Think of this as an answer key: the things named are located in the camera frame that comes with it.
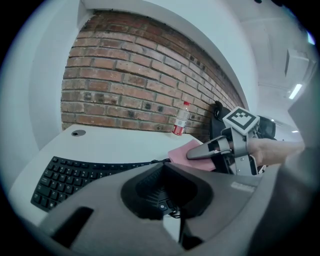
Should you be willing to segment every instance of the keyboard key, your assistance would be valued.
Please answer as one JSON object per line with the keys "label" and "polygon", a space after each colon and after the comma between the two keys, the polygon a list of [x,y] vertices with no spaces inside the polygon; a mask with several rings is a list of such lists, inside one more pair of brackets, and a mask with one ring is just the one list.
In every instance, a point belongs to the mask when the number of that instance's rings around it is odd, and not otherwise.
{"label": "keyboard key", "polygon": [[50,198],[53,199],[53,200],[57,200],[58,199],[58,195],[59,195],[59,193],[57,191],[51,191]]}
{"label": "keyboard key", "polygon": [[52,181],[50,188],[52,188],[53,190],[56,190],[57,189],[57,185],[58,185],[58,182]]}
{"label": "keyboard key", "polygon": [[50,188],[43,186],[43,185],[38,185],[36,187],[36,191],[46,197],[50,195]]}
{"label": "keyboard key", "polygon": [[88,172],[85,171],[85,170],[83,170],[83,171],[81,172],[81,178],[88,178]]}
{"label": "keyboard key", "polygon": [[73,192],[73,186],[66,186],[66,189],[65,189],[65,192],[67,193],[67,194],[72,194],[72,192]]}
{"label": "keyboard key", "polygon": [[40,183],[43,184],[43,185],[45,185],[45,186],[47,186],[47,187],[50,186],[50,182],[51,182],[51,180],[50,180],[49,178],[42,177],[42,178],[40,179]]}
{"label": "keyboard key", "polygon": [[65,184],[59,183],[58,185],[58,191],[63,192],[65,190]]}
{"label": "keyboard key", "polygon": [[42,197],[42,199],[41,199],[41,205],[42,205],[43,207],[47,207],[47,204],[48,204],[48,199]]}
{"label": "keyboard key", "polygon": [[48,169],[48,170],[52,170],[54,167],[55,167],[55,166],[54,166],[52,163],[50,163],[50,164],[48,165],[47,169]]}
{"label": "keyboard key", "polygon": [[99,172],[99,173],[98,173],[98,179],[100,179],[100,178],[102,178],[102,177],[105,177],[106,175],[107,175],[107,174],[106,174],[105,171]]}
{"label": "keyboard key", "polygon": [[110,170],[118,170],[118,169],[119,169],[118,165],[116,165],[116,164],[110,165]]}
{"label": "keyboard key", "polygon": [[79,170],[74,170],[73,176],[79,177],[80,176],[80,171]]}
{"label": "keyboard key", "polygon": [[41,196],[39,194],[34,194],[32,197],[33,201],[35,201],[37,204],[41,201]]}
{"label": "keyboard key", "polygon": [[59,178],[59,181],[60,181],[60,182],[65,182],[65,181],[66,181],[66,178],[67,178],[66,175],[61,174],[61,175],[60,175],[60,178]]}
{"label": "keyboard key", "polygon": [[51,178],[51,177],[52,177],[52,174],[53,174],[52,171],[49,171],[49,170],[45,170],[45,171],[44,171],[44,176],[46,176],[46,177],[48,177],[48,178]]}
{"label": "keyboard key", "polygon": [[76,185],[76,186],[81,186],[81,184],[82,184],[82,179],[80,179],[80,178],[75,178],[74,185]]}
{"label": "keyboard key", "polygon": [[66,175],[72,175],[72,173],[73,173],[72,169],[70,168],[66,169],[66,172],[65,172]]}
{"label": "keyboard key", "polygon": [[67,178],[66,178],[66,183],[67,183],[67,184],[72,184],[72,183],[74,183],[74,178],[73,178],[73,177],[67,177]]}
{"label": "keyboard key", "polygon": [[56,202],[54,202],[54,201],[50,201],[50,202],[49,202],[49,206],[48,206],[49,210],[51,210],[51,209],[55,208],[55,206],[56,206],[56,205],[57,205],[57,203],[56,203]]}
{"label": "keyboard key", "polygon": [[66,200],[67,199],[67,195],[66,194],[60,194],[59,195],[59,198],[58,198],[58,201],[59,202],[63,202],[64,200]]}
{"label": "keyboard key", "polygon": [[60,169],[59,169],[59,173],[60,173],[60,174],[64,174],[65,171],[66,171],[66,168],[65,168],[65,167],[60,167]]}
{"label": "keyboard key", "polygon": [[54,173],[52,176],[52,179],[54,179],[55,181],[57,181],[59,178],[59,174],[58,173]]}
{"label": "keyboard key", "polygon": [[95,171],[90,172],[90,179],[96,179],[97,178],[97,173]]}
{"label": "keyboard key", "polygon": [[101,169],[102,169],[102,170],[108,170],[108,169],[109,169],[109,165],[107,165],[107,164],[101,164]]}
{"label": "keyboard key", "polygon": [[83,179],[83,186],[88,185],[90,181],[88,179]]}

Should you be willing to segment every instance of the red brick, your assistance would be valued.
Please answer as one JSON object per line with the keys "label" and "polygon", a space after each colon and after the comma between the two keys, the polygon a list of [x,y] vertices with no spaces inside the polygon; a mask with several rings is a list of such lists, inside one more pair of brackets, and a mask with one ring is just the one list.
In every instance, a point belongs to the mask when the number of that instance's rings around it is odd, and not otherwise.
{"label": "red brick", "polygon": [[171,132],[172,125],[160,124],[154,122],[141,122],[139,126],[140,130],[157,131],[157,132]]}
{"label": "red brick", "polygon": [[160,72],[166,73],[171,77],[174,77],[176,79],[179,79],[180,81],[185,80],[185,75],[181,72],[173,69],[172,67],[169,67],[168,65],[165,65],[159,61],[152,61],[151,67],[155,70],[159,70]]}
{"label": "red brick", "polygon": [[135,87],[125,86],[124,94],[130,97],[139,98],[143,100],[153,101],[155,98],[155,93],[144,89],[138,89]]}
{"label": "red brick", "polygon": [[89,67],[92,58],[90,57],[77,57],[69,58],[66,62],[67,67]]}
{"label": "red brick", "polygon": [[87,89],[89,91],[108,92],[111,84],[112,84],[111,82],[107,82],[107,81],[89,80]]}
{"label": "red brick", "polygon": [[189,61],[182,57],[181,55],[177,54],[176,52],[166,48],[166,47],[163,47],[162,45],[158,45],[157,48],[156,48],[159,52],[163,53],[164,55],[167,55],[173,59],[175,59],[176,61],[188,66],[189,65]]}
{"label": "red brick", "polygon": [[150,119],[150,113],[144,111],[136,111],[124,107],[108,106],[107,115],[119,118],[131,118],[148,121]]}
{"label": "red brick", "polygon": [[123,82],[129,85],[144,87],[147,79],[132,74],[125,74]]}
{"label": "red brick", "polygon": [[141,37],[138,37],[136,39],[135,43],[138,44],[138,45],[142,45],[142,46],[148,47],[148,48],[152,48],[152,49],[156,49],[156,47],[157,47],[156,43],[154,43],[152,41],[149,41],[147,39],[141,38]]}
{"label": "red brick", "polygon": [[183,100],[184,102],[189,102],[189,103],[194,103],[194,97],[190,96],[189,94],[183,93],[181,100]]}
{"label": "red brick", "polygon": [[140,109],[142,106],[142,100],[122,96],[121,106]]}
{"label": "red brick", "polygon": [[122,74],[119,72],[97,68],[81,68],[79,76],[81,78],[103,79],[116,82],[120,82],[122,78]]}
{"label": "red brick", "polygon": [[61,114],[61,121],[68,122],[68,123],[74,123],[76,121],[76,116],[75,116],[75,114],[62,113]]}
{"label": "red brick", "polygon": [[86,88],[86,80],[84,79],[68,79],[62,81],[62,90],[77,90]]}
{"label": "red brick", "polygon": [[113,59],[95,58],[92,66],[95,68],[112,69],[115,62]]}
{"label": "red brick", "polygon": [[220,93],[221,90],[222,90],[221,87],[220,87],[217,83],[215,84],[215,88],[216,88],[216,90],[217,90],[219,93]]}
{"label": "red brick", "polygon": [[122,34],[122,33],[107,32],[107,31],[97,31],[94,33],[93,37],[117,39],[117,40],[128,41],[128,42],[134,42],[136,40],[136,37],[130,34]]}
{"label": "red brick", "polygon": [[85,103],[84,113],[89,115],[103,115],[105,113],[105,106]]}
{"label": "red brick", "polygon": [[77,38],[90,38],[93,34],[93,31],[80,31]]}
{"label": "red brick", "polygon": [[204,95],[204,94],[202,94],[201,95],[201,100],[203,100],[204,102],[206,102],[206,103],[208,103],[208,104],[210,104],[211,103],[211,99],[213,99],[214,97],[211,97],[211,98],[209,98],[209,97],[207,97],[206,95]]}
{"label": "red brick", "polygon": [[105,57],[113,58],[120,60],[129,60],[129,53],[118,50],[118,49],[108,49],[108,48],[88,48],[85,52],[86,56],[95,56],[95,57]]}
{"label": "red brick", "polygon": [[177,88],[178,81],[169,76],[166,76],[165,74],[161,75],[160,82],[166,84],[167,86]]}
{"label": "red brick", "polygon": [[220,99],[222,98],[222,94],[216,89],[212,87],[212,92],[217,95]]}
{"label": "red brick", "polygon": [[214,97],[213,93],[201,84],[198,84],[198,90],[211,99]]}
{"label": "red brick", "polygon": [[199,99],[201,97],[201,92],[183,82],[179,82],[178,89]]}
{"label": "red brick", "polygon": [[169,58],[169,57],[165,57],[164,63],[173,67],[176,70],[180,70],[181,66],[182,66],[181,63],[179,63],[179,62],[175,61],[173,58]]}
{"label": "red brick", "polygon": [[202,100],[199,100],[197,98],[194,99],[193,104],[204,109],[204,110],[208,110],[210,107],[208,104],[204,103]]}
{"label": "red brick", "polygon": [[84,125],[115,127],[116,120],[110,117],[77,115],[76,122]]}
{"label": "red brick", "polygon": [[110,39],[101,39],[101,47],[117,48],[121,47],[122,42]]}
{"label": "red brick", "polygon": [[195,64],[193,64],[192,62],[190,62],[189,68],[192,69],[194,72],[196,72],[198,75],[200,75],[201,69],[197,67]]}
{"label": "red brick", "polygon": [[178,90],[175,90],[169,86],[166,85],[162,85],[159,82],[154,82],[154,81],[148,81],[148,83],[146,84],[146,88],[158,93],[162,93],[165,95],[169,95],[172,96],[174,98],[181,98],[182,93]]}
{"label": "red brick", "polygon": [[82,57],[85,55],[86,48],[71,48],[69,57]]}
{"label": "red brick", "polygon": [[78,74],[78,68],[66,68],[63,74],[63,79],[76,78]]}
{"label": "red brick", "polygon": [[160,74],[158,72],[150,68],[147,68],[135,63],[127,62],[127,61],[118,61],[115,69],[138,74],[138,75],[152,78],[155,80],[158,80],[160,78]]}
{"label": "red brick", "polygon": [[81,113],[84,111],[84,104],[79,102],[61,102],[61,112]]}
{"label": "red brick", "polygon": [[187,85],[192,86],[193,88],[196,88],[196,89],[198,88],[198,83],[188,76],[185,78],[185,83]]}
{"label": "red brick", "polygon": [[157,112],[163,115],[169,115],[169,116],[177,116],[177,113],[178,113],[178,110],[174,107],[164,106],[164,105],[160,105],[153,102],[147,102],[147,101],[143,103],[143,109],[152,111],[152,112]]}
{"label": "red brick", "polygon": [[125,128],[125,129],[139,129],[139,123],[137,121],[132,121],[132,120],[120,120],[119,124],[120,128]]}
{"label": "red brick", "polygon": [[156,122],[156,123],[164,123],[166,124],[168,121],[168,117],[163,115],[163,114],[152,114],[151,115],[151,121]]}
{"label": "red brick", "polygon": [[134,63],[138,63],[138,64],[146,66],[146,67],[149,67],[151,64],[151,59],[149,59],[147,57],[143,57],[138,54],[131,54],[130,61],[132,61]]}
{"label": "red brick", "polygon": [[152,34],[155,34],[157,36],[161,36],[161,34],[163,33],[163,30],[161,28],[153,25],[148,25],[148,28],[146,29],[146,31]]}
{"label": "red brick", "polygon": [[114,24],[110,24],[107,28],[107,30],[116,31],[116,32],[127,32],[128,29],[129,29],[128,26],[114,25]]}
{"label": "red brick", "polygon": [[157,94],[155,98],[155,102],[162,103],[169,106],[172,106],[172,100],[173,98],[162,95],[162,94]]}
{"label": "red brick", "polygon": [[74,41],[73,47],[98,46],[99,42],[98,38],[80,38]]}
{"label": "red brick", "polygon": [[204,83],[204,80],[199,75],[197,75],[195,72],[193,72],[191,69],[189,69],[185,66],[183,66],[181,68],[181,72],[185,73],[187,76],[193,78],[194,80],[196,80],[200,84]]}
{"label": "red brick", "polygon": [[127,43],[127,42],[124,43],[122,45],[122,49],[150,57],[150,58],[155,59],[160,62],[163,61],[163,59],[164,59],[164,56],[162,54],[160,54],[154,50],[145,48],[143,46],[133,44],[133,43]]}

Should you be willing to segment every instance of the white wall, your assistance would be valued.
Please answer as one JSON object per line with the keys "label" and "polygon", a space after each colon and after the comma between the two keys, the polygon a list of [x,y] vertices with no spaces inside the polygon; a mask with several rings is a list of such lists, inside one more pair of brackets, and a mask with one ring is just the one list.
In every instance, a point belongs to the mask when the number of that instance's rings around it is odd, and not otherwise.
{"label": "white wall", "polygon": [[256,112],[255,57],[236,15],[223,0],[83,0],[87,9],[133,12],[166,23],[195,41],[221,66],[244,105]]}
{"label": "white wall", "polygon": [[79,0],[48,0],[9,49],[0,73],[0,174],[6,192],[62,130],[63,73],[70,48],[91,13]]}

